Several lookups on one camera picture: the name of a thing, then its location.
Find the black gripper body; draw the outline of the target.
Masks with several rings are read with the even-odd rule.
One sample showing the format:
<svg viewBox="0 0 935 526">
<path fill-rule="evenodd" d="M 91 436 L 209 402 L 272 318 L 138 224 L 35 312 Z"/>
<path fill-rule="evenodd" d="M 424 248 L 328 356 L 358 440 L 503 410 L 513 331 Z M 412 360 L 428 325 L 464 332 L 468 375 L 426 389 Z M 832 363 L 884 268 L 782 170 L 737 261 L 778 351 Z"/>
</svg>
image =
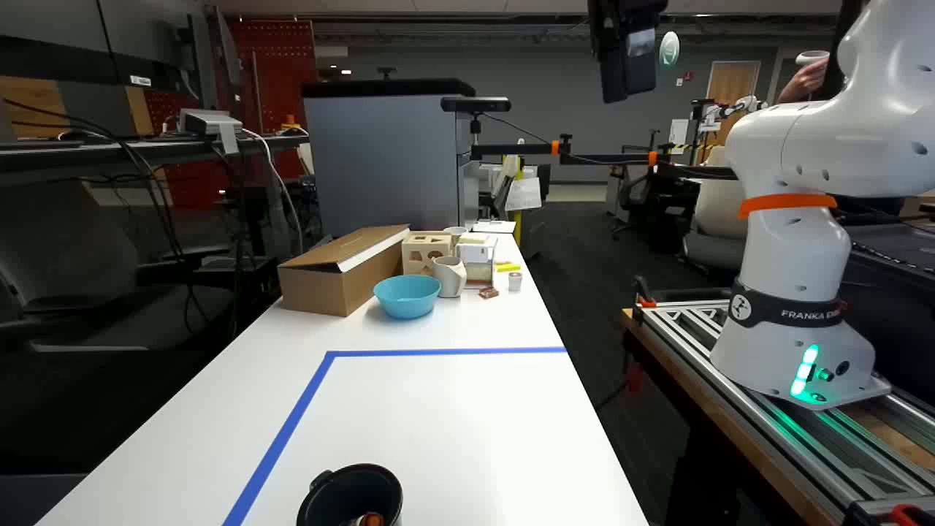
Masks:
<svg viewBox="0 0 935 526">
<path fill-rule="evenodd" d="M 588 0 L 589 50 L 605 103 L 653 88 L 656 23 L 665 5 L 668 0 Z"/>
</svg>

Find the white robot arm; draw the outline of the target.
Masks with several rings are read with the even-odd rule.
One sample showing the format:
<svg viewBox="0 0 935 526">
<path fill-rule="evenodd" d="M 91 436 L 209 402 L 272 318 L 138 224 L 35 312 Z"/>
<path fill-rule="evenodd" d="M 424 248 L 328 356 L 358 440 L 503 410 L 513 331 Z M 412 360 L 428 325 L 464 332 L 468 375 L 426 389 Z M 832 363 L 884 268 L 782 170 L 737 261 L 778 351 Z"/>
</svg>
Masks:
<svg viewBox="0 0 935 526">
<path fill-rule="evenodd" d="M 935 188 L 935 0 L 867 0 L 836 58 L 836 96 L 759 109 L 725 141 L 747 233 L 713 369 L 802 410 L 884 391 L 842 318 L 851 237 L 832 208 Z"/>
</svg>

